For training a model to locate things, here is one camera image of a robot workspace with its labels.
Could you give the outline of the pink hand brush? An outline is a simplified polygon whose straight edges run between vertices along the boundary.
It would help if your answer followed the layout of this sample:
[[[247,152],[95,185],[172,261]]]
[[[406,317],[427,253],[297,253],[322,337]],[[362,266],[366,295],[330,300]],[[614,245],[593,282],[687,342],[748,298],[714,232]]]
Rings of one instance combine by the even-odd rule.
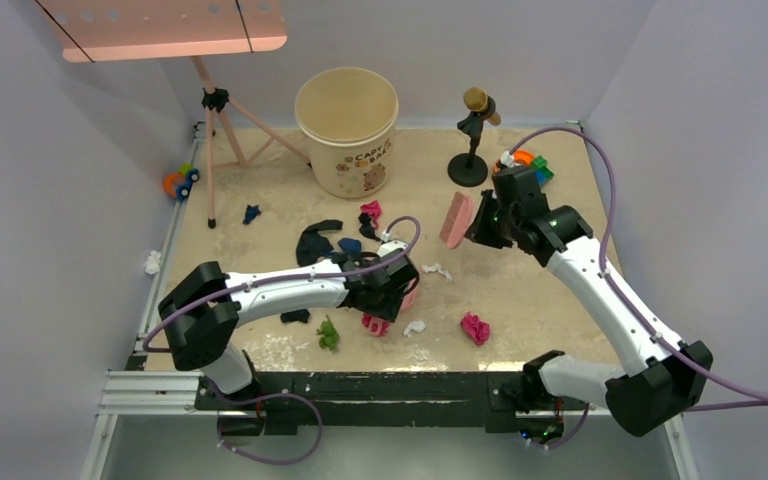
[[[455,192],[439,233],[440,241],[456,249],[466,236],[475,214],[474,201],[462,192]]]

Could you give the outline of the pink plastic dustpan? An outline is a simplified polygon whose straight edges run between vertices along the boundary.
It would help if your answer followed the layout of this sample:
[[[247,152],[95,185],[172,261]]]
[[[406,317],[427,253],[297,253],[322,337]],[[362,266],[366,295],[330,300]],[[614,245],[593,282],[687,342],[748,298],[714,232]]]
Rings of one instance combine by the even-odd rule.
[[[401,311],[405,311],[409,309],[413,303],[415,302],[416,296],[417,296],[417,289],[418,289],[419,280],[413,279],[407,289],[404,292],[404,296],[402,298],[402,303],[400,306]]]

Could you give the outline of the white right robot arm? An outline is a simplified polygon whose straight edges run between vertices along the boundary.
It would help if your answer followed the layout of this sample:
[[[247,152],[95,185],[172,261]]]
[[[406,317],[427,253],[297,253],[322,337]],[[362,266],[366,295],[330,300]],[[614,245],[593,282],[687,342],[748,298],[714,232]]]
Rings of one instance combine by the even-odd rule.
[[[581,215],[549,206],[534,170],[502,169],[492,181],[467,238],[533,256],[584,306],[620,361],[612,366],[552,350],[524,365],[510,398],[525,410],[559,397],[595,404],[635,437],[697,405],[713,363],[707,345],[685,342],[657,319],[610,262],[599,259],[604,246]]]

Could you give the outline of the orange toy track with blocks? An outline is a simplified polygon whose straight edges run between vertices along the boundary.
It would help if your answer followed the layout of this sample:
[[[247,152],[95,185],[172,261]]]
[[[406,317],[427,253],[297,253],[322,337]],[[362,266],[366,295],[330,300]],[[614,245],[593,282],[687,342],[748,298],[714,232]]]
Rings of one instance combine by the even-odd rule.
[[[516,150],[514,153],[504,151],[493,166],[493,174],[516,166],[527,166],[534,170],[540,187],[544,187],[554,177],[554,173],[549,169],[548,161],[544,157],[534,155],[527,150]]]

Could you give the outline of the white paper scrap long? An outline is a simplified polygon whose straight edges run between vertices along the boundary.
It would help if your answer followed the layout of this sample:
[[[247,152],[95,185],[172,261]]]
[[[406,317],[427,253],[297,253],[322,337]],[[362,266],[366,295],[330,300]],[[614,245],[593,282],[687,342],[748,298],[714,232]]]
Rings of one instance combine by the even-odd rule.
[[[422,265],[421,268],[422,268],[422,271],[426,274],[432,274],[432,273],[439,274],[447,282],[453,281],[452,274],[448,270],[443,268],[439,263],[435,263],[433,265]]]

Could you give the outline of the gold microphone on black stand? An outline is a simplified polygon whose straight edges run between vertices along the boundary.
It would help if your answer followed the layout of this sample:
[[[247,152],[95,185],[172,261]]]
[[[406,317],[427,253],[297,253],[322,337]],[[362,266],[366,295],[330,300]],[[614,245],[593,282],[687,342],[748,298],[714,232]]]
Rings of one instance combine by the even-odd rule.
[[[469,114],[457,123],[457,129],[469,138],[467,153],[455,155],[449,162],[449,178],[462,187],[481,185],[488,176],[486,161],[477,153],[484,126],[501,124],[495,100],[481,87],[470,87],[463,94],[463,101]]]

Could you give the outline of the green paper scrap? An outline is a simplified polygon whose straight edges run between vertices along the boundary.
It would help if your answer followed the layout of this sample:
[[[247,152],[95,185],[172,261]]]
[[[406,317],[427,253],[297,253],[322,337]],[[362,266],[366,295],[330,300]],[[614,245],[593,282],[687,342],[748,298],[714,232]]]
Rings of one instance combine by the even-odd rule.
[[[320,324],[316,334],[318,335],[318,345],[320,348],[330,352],[335,352],[338,349],[340,335],[329,316],[326,316],[326,319]]]

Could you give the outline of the dark navy paper scrap front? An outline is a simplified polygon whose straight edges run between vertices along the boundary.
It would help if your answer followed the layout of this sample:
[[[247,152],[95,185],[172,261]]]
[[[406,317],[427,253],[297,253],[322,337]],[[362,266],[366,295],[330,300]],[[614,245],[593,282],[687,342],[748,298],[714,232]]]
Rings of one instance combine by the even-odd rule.
[[[284,312],[280,315],[280,320],[283,324],[294,322],[307,324],[310,321],[310,312],[307,309]]]

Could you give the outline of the pink paper scrap top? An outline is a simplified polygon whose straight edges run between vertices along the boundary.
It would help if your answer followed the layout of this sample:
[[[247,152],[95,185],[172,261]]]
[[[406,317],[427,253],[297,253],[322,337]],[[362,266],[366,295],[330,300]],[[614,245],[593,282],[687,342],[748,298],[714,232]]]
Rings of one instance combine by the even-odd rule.
[[[371,224],[374,226],[375,229],[379,228],[379,218],[382,214],[382,209],[380,206],[380,203],[377,200],[373,200],[372,202],[362,204],[360,206],[360,211],[362,214],[365,214],[369,217],[371,220]]]

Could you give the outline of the pink paper scrap right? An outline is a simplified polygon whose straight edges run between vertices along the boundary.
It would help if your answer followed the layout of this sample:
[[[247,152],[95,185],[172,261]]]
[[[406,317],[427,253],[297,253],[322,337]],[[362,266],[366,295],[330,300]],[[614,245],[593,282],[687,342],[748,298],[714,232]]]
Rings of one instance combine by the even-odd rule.
[[[478,315],[467,312],[460,321],[462,331],[474,342],[476,346],[484,345],[491,335],[491,327]]]

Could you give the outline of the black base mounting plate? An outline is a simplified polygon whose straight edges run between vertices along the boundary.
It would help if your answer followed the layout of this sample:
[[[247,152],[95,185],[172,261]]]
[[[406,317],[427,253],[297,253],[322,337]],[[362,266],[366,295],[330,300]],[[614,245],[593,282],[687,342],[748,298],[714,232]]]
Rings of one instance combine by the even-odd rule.
[[[302,426],[481,428],[534,442],[560,438],[568,401],[527,403],[520,372],[260,372],[222,396],[200,378],[194,408],[230,436],[294,435]]]

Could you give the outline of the cream capybara bucket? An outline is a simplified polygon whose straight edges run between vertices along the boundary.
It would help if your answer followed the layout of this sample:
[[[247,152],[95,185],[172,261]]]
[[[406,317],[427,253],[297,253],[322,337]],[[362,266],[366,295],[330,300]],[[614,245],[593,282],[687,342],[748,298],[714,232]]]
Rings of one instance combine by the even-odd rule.
[[[387,79],[359,67],[323,71],[299,89],[294,112],[314,176],[325,191],[356,199],[383,187],[399,113]]]

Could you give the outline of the orange blue toy car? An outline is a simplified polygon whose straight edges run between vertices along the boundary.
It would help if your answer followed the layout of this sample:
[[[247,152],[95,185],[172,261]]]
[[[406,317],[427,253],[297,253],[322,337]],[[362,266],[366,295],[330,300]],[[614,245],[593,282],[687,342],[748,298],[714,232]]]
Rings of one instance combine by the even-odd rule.
[[[199,181],[200,171],[192,164],[184,163],[177,171],[166,175],[162,182],[164,192],[176,201],[186,200],[193,185]]]

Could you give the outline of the white paper scrap off table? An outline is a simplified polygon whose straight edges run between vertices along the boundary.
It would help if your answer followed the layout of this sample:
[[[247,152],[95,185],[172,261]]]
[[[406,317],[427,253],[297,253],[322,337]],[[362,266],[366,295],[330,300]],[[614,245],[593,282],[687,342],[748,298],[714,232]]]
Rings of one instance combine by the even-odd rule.
[[[156,275],[161,269],[162,253],[151,250],[143,263],[143,271],[147,275]]]

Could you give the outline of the aluminium frame rail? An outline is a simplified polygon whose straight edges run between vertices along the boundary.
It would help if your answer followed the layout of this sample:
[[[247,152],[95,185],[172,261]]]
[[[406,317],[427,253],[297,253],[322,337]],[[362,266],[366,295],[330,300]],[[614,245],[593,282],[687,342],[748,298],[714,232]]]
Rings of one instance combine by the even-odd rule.
[[[195,415],[198,394],[196,372],[147,371],[149,354],[142,341],[159,324],[157,305],[163,297],[171,261],[181,230],[186,206],[174,205],[163,242],[159,248],[159,271],[150,276],[147,300],[142,308],[133,349],[120,371],[109,370],[101,390],[94,429],[81,473],[81,479],[108,479],[112,471],[110,450],[115,444],[117,426],[130,416],[159,417]]]

